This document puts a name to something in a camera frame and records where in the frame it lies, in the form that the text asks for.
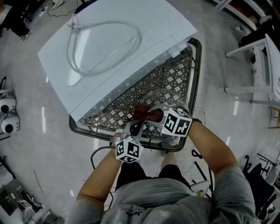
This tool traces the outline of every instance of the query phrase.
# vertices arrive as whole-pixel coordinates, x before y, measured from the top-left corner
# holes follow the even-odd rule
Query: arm
[[[116,159],[115,149],[111,149],[86,180],[78,193],[77,200],[89,200],[104,209],[104,202],[112,188],[120,165],[121,161]]]
[[[193,122],[188,136],[200,152],[215,178],[228,168],[238,167],[230,148],[199,122]]]

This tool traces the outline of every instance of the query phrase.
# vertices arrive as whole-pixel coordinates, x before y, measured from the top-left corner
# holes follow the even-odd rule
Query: hand
[[[125,125],[121,125],[118,129],[124,129],[124,127],[125,127]],[[122,133],[115,133],[113,135],[113,137],[116,137],[116,138],[119,137],[120,140],[122,140]]]

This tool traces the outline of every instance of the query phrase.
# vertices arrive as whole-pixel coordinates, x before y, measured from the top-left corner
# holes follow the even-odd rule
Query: leg
[[[125,184],[145,179],[149,178],[146,176],[143,168],[140,166],[139,163],[123,163],[115,189],[117,190]]]
[[[161,164],[161,172],[159,173],[158,178],[170,178],[178,180],[191,189],[189,183],[182,176],[181,171],[177,166],[176,157],[172,152],[167,153],[165,156]]]
[[[29,32],[29,29],[26,28],[25,23],[21,19],[14,21],[11,30],[20,37],[27,35]]]
[[[258,41],[256,41],[256,42],[253,42],[253,43],[251,43],[251,44],[248,44],[248,45],[243,46],[243,47],[241,47],[241,48],[238,48],[238,49],[236,49],[236,50],[230,51],[230,52],[226,53],[226,56],[227,56],[227,57],[231,57],[231,56],[233,56],[235,53],[247,51],[247,50],[249,50],[249,49],[251,49],[251,48],[253,48],[253,47],[255,47],[255,46],[264,45],[265,41],[266,41],[265,38],[264,38],[264,39],[261,39],[261,40],[258,40]]]
[[[176,156],[173,152],[169,152],[165,155],[165,158],[163,159],[163,161],[161,163],[161,170],[166,165],[177,165]]]
[[[269,105],[274,107],[280,107],[280,103],[275,101],[262,101],[262,100],[251,100],[250,103],[256,103],[256,104],[263,104],[263,105]]]

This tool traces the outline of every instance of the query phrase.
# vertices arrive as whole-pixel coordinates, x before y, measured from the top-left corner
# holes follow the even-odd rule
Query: gray concrete floor
[[[236,96],[221,91],[225,86],[251,85],[252,74],[249,56],[227,58],[225,53],[238,47],[242,35],[234,23],[197,16],[211,16],[224,21],[242,23],[228,11],[218,11],[211,0],[169,0],[191,23],[198,33],[195,38],[203,46],[202,68],[196,109],[206,112],[206,126],[227,142],[237,159],[242,162],[246,154],[262,152],[273,157],[279,152],[279,131],[268,130],[270,110],[264,105],[252,105],[250,95],[239,95],[245,101],[236,103]],[[75,0],[66,3],[55,14],[65,14],[76,7]],[[84,180],[92,171],[90,155],[94,149],[107,143],[74,134],[68,127],[68,114],[59,101],[37,53],[46,41],[66,22],[67,17],[37,16],[30,38],[21,41],[11,30],[4,31],[0,39],[0,77],[7,76],[7,86],[17,96],[17,112],[21,118],[20,132],[1,141],[1,155],[27,189],[52,211],[65,217]],[[234,108],[238,104],[236,115]],[[46,133],[42,130],[42,107],[45,111]],[[194,116],[204,120],[203,113]],[[202,177],[192,168],[190,140],[180,152],[178,165],[188,179],[201,181]],[[96,164],[105,152],[96,157]],[[160,171],[162,156],[159,151],[146,150],[140,163],[147,175],[156,176]],[[199,161],[204,171],[207,166]],[[43,193],[35,179],[36,172]]]

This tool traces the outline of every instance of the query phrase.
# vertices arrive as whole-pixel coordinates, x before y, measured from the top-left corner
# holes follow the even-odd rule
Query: black cable
[[[49,16],[54,16],[54,17],[68,16],[68,14],[69,14],[70,12],[77,10],[79,3],[78,3],[78,0],[76,0],[76,2],[77,2],[77,7],[76,7],[75,9],[72,9],[71,11],[69,11],[66,15],[58,15],[58,16],[57,16],[57,15],[50,15],[50,14],[49,14],[49,11],[51,10],[52,7],[50,7],[50,8],[48,9],[47,13],[48,13]]]
[[[201,170],[200,166],[198,165],[197,161],[194,162],[195,166],[197,167],[198,171],[202,175],[204,180],[207,180],[206,176],[204,175],[203,171]]]
[[[213,194],[213,179],[212,179],[212,172],[211,172],[210,167],[208,167],[208,170],[209,170],[209,176],[210,176],[210,186],[209,186],[209,188],[210,188],[211,193]]]
[[[94,156],[98,151],[100,151],[101,149],[115,149],[115,148],[116,148],[116,147],[113,147],[113,146],[104,146],[104,147],[101,147],[101,148],[95,150],[95,151],[91,154],[91,165],[92,165],[93,169],[95,170],[95,165],[93,164],[92,158],[93,158],[93,156]],[[111,208],[111,205],[112,205],[113,200],[114,200],[114,197],[113,197],[112,192],[110,191],[109,193],[110,193],[110,195],[111,195],[111,197],[112,197],[112,200],[111,200],[111,202],[110,202],[110,205],[109,205],[109,208],[108,208],[108,209]]]

